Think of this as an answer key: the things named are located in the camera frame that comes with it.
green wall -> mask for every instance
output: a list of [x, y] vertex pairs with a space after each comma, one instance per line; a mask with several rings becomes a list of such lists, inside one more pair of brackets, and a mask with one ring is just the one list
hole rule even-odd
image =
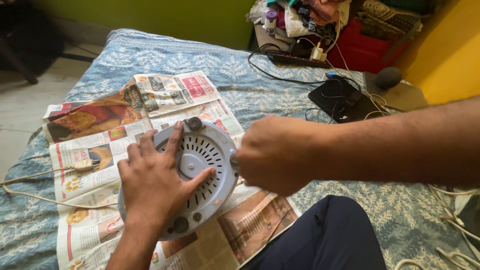
[[36, 0], [50, 16], [246, 49], [254, 0]]

dark pants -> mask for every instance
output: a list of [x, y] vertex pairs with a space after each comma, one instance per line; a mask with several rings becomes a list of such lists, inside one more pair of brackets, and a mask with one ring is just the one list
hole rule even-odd
[[365, 211], [333, 195], [314, 204], [253, 260], [251, 270], [386, 270]]

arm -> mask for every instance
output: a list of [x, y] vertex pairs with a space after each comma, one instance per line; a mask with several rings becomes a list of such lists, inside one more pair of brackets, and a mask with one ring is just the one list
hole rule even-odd
[[118, 162], [127, 219], [107, 269], [148, 269], [162, 227], [215, 173], [210, 167], [188, 182], [179, 178], [176, 156], [182, 130], [178, 121], [162, 154], [153, 144], [156, 131], [147, 131], [140, 143], [128, 146], [128, 159]]
[[282, 195], [313, 179], [478, 186], [479, 119], [478, 98], [336, 125], [271, 116], [237, 159], [249, 183]]

purple bottle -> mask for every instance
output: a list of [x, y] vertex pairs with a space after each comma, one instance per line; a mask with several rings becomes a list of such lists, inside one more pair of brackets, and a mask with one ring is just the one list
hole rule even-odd
[[268, 35], [273, 35], [275, 33], [275, 24], [276, 24], [276, 11], [267, 12], [265, 17], [265, 27]]

blue patterned bedsheet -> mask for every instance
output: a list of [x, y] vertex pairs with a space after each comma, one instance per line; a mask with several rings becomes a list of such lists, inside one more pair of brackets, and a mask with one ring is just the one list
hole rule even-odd
[[[121, 88], [134, 74], [202, 70], [245, 130], [269, 114], [304, 118], [305, 110], [312, 107], [307, 94], [314, 86], [270, 79], [247, 63], [248, 55], [201, 42], [119, 29], [110, 33], [105, 49], [65, 101], [105, 95]], [[252, 57], [252, 61], [273, 75], [289, 79], [320, 81], [325, 72], [320, 68], [273, 65], [263, 56]], [[354, 75], [362, 82], [360, 73]], [[323, 123], [330, 120], [318, 111], [309, 117]], [[51, 168], [48, 142], [40, 132], [6, 179]], [[55, 199], [53, 174], [37, 179], [10, 187]], [[313, 181], [296, 193], [294, 200], [304, 212], [327, 194], [348, 196], [362, 205], [372, 221], [387, 269], [392, 270], [404, 258], [421, 261], [428, 269], [455, 269], [435, 251], [437, 246], [470, 255], [460, 234], [441, 222], [443, 210], [421, 184]], [[0, 205], [0, 268], [57, 269], [57, 206], [26, 196], [8, 196], [3, 190]]]

